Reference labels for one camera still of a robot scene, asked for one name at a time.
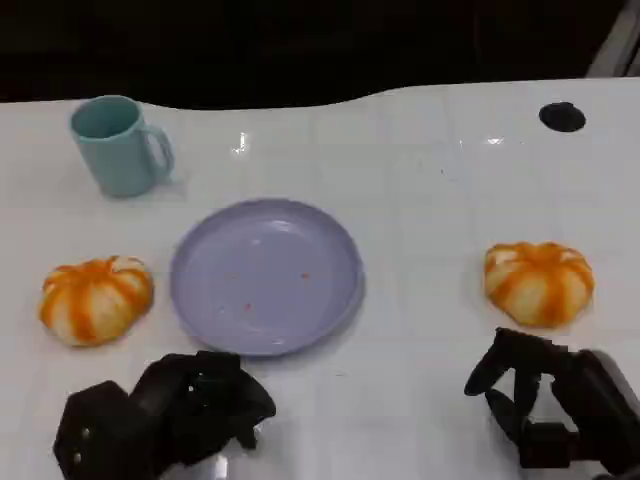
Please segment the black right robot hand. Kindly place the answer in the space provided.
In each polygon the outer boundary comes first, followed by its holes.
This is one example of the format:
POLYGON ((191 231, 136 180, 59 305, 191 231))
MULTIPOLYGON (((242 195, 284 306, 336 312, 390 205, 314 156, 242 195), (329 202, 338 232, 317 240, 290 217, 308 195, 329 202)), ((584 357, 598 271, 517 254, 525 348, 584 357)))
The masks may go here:
POLYGON ((639 398, 615 360, 601 350, 571 351, 548 339, 499 328, 464 387, 485 397, 524 469, 602 465, 607 479, 639 476, 639 398), (576 428, 530 418, 542 376, 576 428))

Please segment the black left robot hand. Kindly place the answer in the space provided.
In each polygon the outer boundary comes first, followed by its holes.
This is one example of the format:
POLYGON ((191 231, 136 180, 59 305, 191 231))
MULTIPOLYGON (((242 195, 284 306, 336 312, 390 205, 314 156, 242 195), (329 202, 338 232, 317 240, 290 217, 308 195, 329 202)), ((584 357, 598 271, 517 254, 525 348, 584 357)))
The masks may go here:
POLYGON ((233 439, 254 450, 254 428, 276 415, 266 389, 241 368, 238 355, 225 352, 167 354, 145 369, 131 398, 151 418, 158 475, 175 464, 194 465, 233 439))

